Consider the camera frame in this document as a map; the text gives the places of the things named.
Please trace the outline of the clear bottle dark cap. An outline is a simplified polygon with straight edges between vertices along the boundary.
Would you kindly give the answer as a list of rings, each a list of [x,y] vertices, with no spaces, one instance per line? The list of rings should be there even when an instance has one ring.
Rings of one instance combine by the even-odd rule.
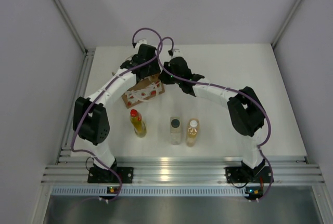
[[[170,117],[170,140],[172,145],[182,141],[182,122],[179,117]]]

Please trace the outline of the yellow bottle red cap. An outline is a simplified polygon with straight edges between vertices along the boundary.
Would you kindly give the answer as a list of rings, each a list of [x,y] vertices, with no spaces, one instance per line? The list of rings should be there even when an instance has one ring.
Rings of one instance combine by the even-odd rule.
[[[147,134],[147,129],[143,121],[142,115],[135,109],[130,111],[130,121],[134,127],[136,135],[143,138]]]

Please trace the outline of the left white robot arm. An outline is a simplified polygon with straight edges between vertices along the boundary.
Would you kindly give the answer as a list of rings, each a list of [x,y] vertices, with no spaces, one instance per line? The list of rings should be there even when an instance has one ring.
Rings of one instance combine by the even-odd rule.
[[[106,143],[110,132],[106,106],[116,102],[142,79],[161,71],[157,57],[162,47],[162,43],[157,47],[140,44],[137,53],[124,61],[104,86],[90,96],[78,97],[75,101],[71,151],[89,154],[94,159],[94,165],[100,168],[100,177],[106,182],[114,181],[118,175],[114,167],[117,160]]]

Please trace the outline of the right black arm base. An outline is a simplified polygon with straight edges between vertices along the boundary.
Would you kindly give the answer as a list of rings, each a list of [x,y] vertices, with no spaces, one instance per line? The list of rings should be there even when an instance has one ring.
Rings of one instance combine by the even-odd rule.
[[[228,183],[259,183],[260,177],[255,171],[245,167],[226,167],[226,179]]]

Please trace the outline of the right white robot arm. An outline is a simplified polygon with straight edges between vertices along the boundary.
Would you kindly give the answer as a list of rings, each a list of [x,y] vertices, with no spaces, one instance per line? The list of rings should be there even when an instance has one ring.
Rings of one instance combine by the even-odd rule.
[[[163,64],[159,79],[166,85],[177,84],[186,94],[207,99],[226,108],[236,132],[241,134],[242,175],[254,181],[261,175],[265,160],[259,152],[259,142],[265,114],[254,90],[245,87],[234,90],[214,86],[203,75],[192,73],[183,57],[174,57]]]

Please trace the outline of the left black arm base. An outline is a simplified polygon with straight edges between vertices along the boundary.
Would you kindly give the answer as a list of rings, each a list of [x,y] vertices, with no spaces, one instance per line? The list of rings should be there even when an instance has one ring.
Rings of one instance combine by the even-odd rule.
[[[133,181],[133,167],[117,167],[116,173],[122,183],[131,184]],[[118,183],[118,178],[110,171],[99,167],[91,167],[88,173],[88,183]]]

